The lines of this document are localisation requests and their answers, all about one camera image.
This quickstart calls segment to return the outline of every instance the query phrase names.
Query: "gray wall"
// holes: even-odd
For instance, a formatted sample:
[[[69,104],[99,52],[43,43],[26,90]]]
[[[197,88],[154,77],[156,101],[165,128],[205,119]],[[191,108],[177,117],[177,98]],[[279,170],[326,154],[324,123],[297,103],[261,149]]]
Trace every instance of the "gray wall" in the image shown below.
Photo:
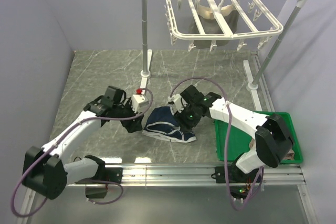
[[[287,19],[288,2],[280,14]],[[321,224],[335,223],[336,0],[308,0],[269,65],[266,80],[276,110],[288,111],[303,151]]]
[[[72,50],[45,0],[0,3],[0,216],[13,223],[9,198],[26,150],[49,140]]]
[[[47,0],[74,49],[140,49],[140,0]],[[277,16],[285,0],[265,0]],[[149,0],[149,47],[170,49],[170,37],[164,16],[164,0]],[[182,25],[188,27],[190,14],[182,15]],[[263,29],[262,18],[259,23]],[[228,48],[237,48],[237,41]],[[256,49],[258,40],[248,43]],[[187,42],[178,41],[174,48],[187,48]]]

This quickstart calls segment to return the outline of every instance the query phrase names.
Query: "green basket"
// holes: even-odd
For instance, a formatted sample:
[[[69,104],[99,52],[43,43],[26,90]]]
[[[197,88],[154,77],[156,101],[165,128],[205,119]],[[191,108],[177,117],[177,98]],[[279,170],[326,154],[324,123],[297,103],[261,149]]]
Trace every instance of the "green basket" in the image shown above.
[[[287,127],[289,127],[290,132],[294,138],[294,146],[293,151],[294,160],[283,160],[281,164],[301,164],[303,162],[303,157],[299,145],[298,138],[296,136],[292,119],[287,112],[264,112],[264,111],[256,111],[260,114],[272,115],[273,113],[277,113],[282,116],[284,119]],[[224,144],[225,144],[225,135],[227,131],[228,124],[215,120],[215,127],[216,127],[216,139],[217,139],[217,155],[218,159],[223,161],[224,160]],[[236,127],[231,127],[230,137],[229,137],[229,146],[228,146],[228,153],[227,153],[227,160],[234,161],[241,153],[248,152],[250,148],[248,147],[249,143],[251,142],[251,136],[246,134],[245,132],[241,131]]]

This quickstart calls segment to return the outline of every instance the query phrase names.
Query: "white hanger rack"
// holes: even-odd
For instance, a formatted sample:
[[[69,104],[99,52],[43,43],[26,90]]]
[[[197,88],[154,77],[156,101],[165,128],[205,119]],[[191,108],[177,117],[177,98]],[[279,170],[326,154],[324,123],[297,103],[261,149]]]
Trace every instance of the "white hanger rack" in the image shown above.
[[[274,35],[279,35],[283,31],[282,24],[276,19],[276,17],[267,9],[267,7],[262,3],[261,0],[251,0],[255,5],[259,8],[260,14],[258,14],[258,17],[261,16],[261,14],[264,14],[267,19],[270,21],[270,29],[267,31],[259,31],[253,22],[248,18],[242,7],[240,6],[239,2],[237,0],[231,0],[232,4],[234,5],[234,8],[238,11],[240,14],[242,20],[246,23],[246,25],[249,27],[251,32],[249,33],[237,33],[234,34],[227,22],[225,21],[224,17],[220,13],[220,10],[222,9],[219,5],[217,6],[215,0],[207,0],[210,6],[210,9],[221,28],[223,34],[206,34],[204,32],[204,27],[202,26],[202,23],[198,17],[197,9],[193,3],[193,0],[187,0],[190,6],[190,10],[192,12],[192,15],[195,19],[195,23],[197,25],[199,34],[184,34],[181,33],[177,27],[176,18],[175,18],[175,12],[173,7],[173,0],[166,0],[166,17],[168,21],[168,27],[171,31],[171,36],[176,37],[177,39],[182,40],[235,40],[235,39],[247,39],[247,38],[261,38],[261,37],[269,37]]]
[[[246,76],[248,79],[247,88],[251,91],[252,98],[255,102],[259,100],[259,99],[256,99],[258,97],[257,89],[258,89],[259,79],[263,75],[266,67],[268,66],[276,50],[281,44],[289,27],[291,26],[291,24],[293,23],[299,11],[302,9],[302,7],[304,6],[307,0],[296,0],[297,1],[296,6],[284,26],[282,26],[282,24],[274,17],[274,15],[267,9],[267,7],[260,0],[251,0],[251,3],[249,3],[248,5],[248,12],[250,13],[255,8],[255,6],[257,6],[258,8],[255,9],[253,21],[256,21],[262,14],[264,14],[272,24],[272,27],[268,31],[258,31],[258,29],[254,26],[253,22],[247,17],[246,13],[243,11],[239,2],[237,0],[231,0],[232,4],[235,6],[236,10],[239,12],[242,20],[247,24],[247,26],[251,30],[251,32],[249,33],[240,33],[240,34],[234,34],[229,28],[228,24],[225,22],[223,16],[221,15],[221,11],[222,11],[221,7],[222,7],[224,0],[221,0],[219,6],[217,6],[214,0],[207,0],[207,1],[214,15],[214,18],[216,19],[223,34],[221,35],[205,34],[204,28],[201,22],[199,21],[198,14],[197,14],[195,5],[192,0],[188,0],[188,3],[190,6],[192,15],[195,19],[197,28],[199,30],[199,34],[183,34],[179,32],[177,25],[176,25],[176,21],[175,21],[172,0],[166,0],[166,16],[168,19],[168,26],[169,26],[169,30],[171,33],[171,43],[174,44],[177,39],[189,40],[190,43],[189,43],[188,49],[191,50],[192,48],[194,48],[193,40],[211,40],[210,51],[214,51],[217,47],[216,40],[239,39],[239,45],[237,48],[237,50],[239,51],[246,45],[246,43],[244,42],[246,38],[260,37],[258,49],[261,49],[272,36],[278,36],[278,39],[273,44],[271,50],[269,51],[267,57],[265,58],[265,61],[262,63],[258,73],[256,74],[254,78],[252,76],[248,63],[244,62],[244,68],[245,68]],[[149,68],[150,68],[151,59],[152,59],[152,50],[148,50],[148,45],[147,45],[147,37],[148,37],[147,35],[147,3],[148,3],[148,0],[141,0],[141,3],[142,3],[143,70],[141,71],[142,81],[141,81],[140,87],[145,88],[147,84],[147,80],[151,75]],[[260,102],[259,103],[255,102],[255,109],[257,110],[261,109]]]

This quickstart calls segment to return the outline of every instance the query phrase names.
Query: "marble floor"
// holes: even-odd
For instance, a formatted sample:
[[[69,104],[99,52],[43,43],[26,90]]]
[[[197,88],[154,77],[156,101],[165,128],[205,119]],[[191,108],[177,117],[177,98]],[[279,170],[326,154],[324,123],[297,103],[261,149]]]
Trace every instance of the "marble floor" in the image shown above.
[[[246,89],[243,60],[249,60],[256,73],[250,51],[236,52],[217,50],[157,50],[153,52],[151,79],[148,88],[154,93],[153,108],[167,105],[172,88],[187,77],[203,76],[217,81],[226,91],[230,101],[253,110],[250,92]],[[60,134],[76,119],[83,107],[99,95],[107,86],[124,89],[128,96],[140,86],[142,53],[140,50],[91,50],[77,51],[61,99],[51,138]],[[181,92],[194,84],[204,94],[217,88],[205,81],[189,81],[181,85]],[[264,97],[259,92],[263,109]],[[149,116],[145,115],[142,125]],[[93,133],[73,153],[84,157],[91,154],[106,162],[122,163],[209,163],[216,162],[216,135],[214,121],[203,118],[194,130],[197,141],[171,143],[155,140],[141,132],[127,133],[120,122],[109,122]]]

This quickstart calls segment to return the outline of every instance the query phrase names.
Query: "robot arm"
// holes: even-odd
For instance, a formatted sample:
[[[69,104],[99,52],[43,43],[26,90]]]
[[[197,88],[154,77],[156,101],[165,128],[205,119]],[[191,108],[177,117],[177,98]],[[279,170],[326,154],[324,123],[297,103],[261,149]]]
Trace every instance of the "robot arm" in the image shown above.
[[[232,126],[256,140],[256,147],[243,153],[234,162],[244,174],[249,174],[264,165],[277,167],[293,147],[291,133],[283,118],[277,114],[268,116],[244,109],[212,92],[203,95],[193,85],[181,94],[172,96],[170,104],[174,104],[176,111],[174,117],[179,122],[181,130],[187,132],[191,131],[203,116],[228,123],[229,105],[232,112]]]
[[[55,149],[31,170],[22,184],[48,199],[55,199],[68,184],[73,184],[85,178],[105,180],[105,162],[97,157],[88,155],[80,161],[67,164],[70,155],[76,148],[107,121],[97,119],[85,123],[80,122],[94,117],[129,118],[137,115],[147,105],[148,99],[141,94],[141,90],[138,90],[137,94],[127,100],[125,91],[109,86],[105,95],[99,96],[88,103],[79,117],[58,137],[42,146],[42,148],[33,146],[26,152],[23,173],[44,152],[55,146]],[[142,130],[142,118],[143,115],[134,120],[121,121],[121,124],[128,132],[132,133]],[[80,124],[57,145],[60,138],[77,123]]]

